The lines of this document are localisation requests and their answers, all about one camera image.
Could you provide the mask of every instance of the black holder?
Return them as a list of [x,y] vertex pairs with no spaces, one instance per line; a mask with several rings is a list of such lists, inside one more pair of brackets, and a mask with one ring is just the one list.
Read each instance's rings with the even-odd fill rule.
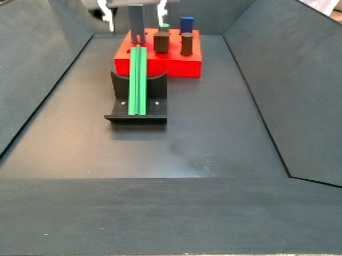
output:
[[113,123],[163,124],[167,122],[167,73],[147,78],[147,114],[128,115],[129,77],[111,72],[115,91],[112,114],[104,118]]

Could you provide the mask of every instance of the black base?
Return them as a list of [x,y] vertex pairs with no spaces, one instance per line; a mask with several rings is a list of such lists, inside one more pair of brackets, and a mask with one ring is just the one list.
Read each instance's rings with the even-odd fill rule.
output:
[[129,79],[113,72],[112,84],[115,104],[112,114],[104,118],[113,123],[124,124],[166,124],[167,123],[167,73],[147,79],[147,114],[128,115]]

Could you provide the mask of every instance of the red block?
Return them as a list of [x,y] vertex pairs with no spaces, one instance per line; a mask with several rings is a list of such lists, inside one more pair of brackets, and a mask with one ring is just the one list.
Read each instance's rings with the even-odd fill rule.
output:
[[[154,34],[158,29],[145,29],[145,44],[147,47],[147,75],[159,76],[167,71],[168,77],[200,77],[202,69],[202,51],[200,51],[200,36],[199,31],[194,30],[194,42],[192,42],[192,55],[180,55],[182,51],[182,35],[179,35],[179,29],[170,29],[170,50],[168,54],[158,54],[154,51]],[[117,75],[129,75],[129,56],[131,47],[135,44],[131,43],[131,32],[125,35],[121,46],[113,57],[113,66],[116,68]]]

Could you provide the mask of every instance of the white object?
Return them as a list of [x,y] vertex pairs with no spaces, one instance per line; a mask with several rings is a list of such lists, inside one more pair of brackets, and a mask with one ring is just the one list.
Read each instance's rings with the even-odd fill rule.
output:
[[339,0],[300,0],[300,1],[327,16],[331,14],[339,2]]
[[97,0],[97,4],[104,13],[104,16],[101,17],[101,19],[104,21],[109,22],[109,30],[111,30],[111,32],[113,32],[112,11],[107,7],[107,0]]
[[159,5],[156,6],[159,27],[163,27],[163,24],[164,24],[163,17],[167,15],[166,3],[167,3],[167,0],[160,0]]

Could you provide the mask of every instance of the gray surface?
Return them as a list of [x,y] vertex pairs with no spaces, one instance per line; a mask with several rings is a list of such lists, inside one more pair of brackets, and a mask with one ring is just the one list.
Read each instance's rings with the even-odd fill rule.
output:
[[341,25],[258,0],[224,37],[291,175],[341,186]]
[[73,13],[75,18],[95,34],[109,34],[108,22],[104,22],[91,16],[81,0],[59,0],[59,2],[68,8]]
[[342,190],[282,179],[0,181],[0,253],[342,253]]
[[91,41],[5,155],[0,177],[284,177],[222,36],[202,37],[202,78],[168,79],[167,126],[111,125],[103,116],[120,42]]
[[1,5],[0,24],[1,154],[92,33],[56,0]]
[[0,254],[342,253],[342,190],[287,178],[224,40],[202,39],[164,130],[103,118],[120,40],[92,39],[1,160]]
[[179,28],[180,17],[194,16],[194,29],[203,35],[222,35],[254,0],[180,0],[171,5],[168,22]]

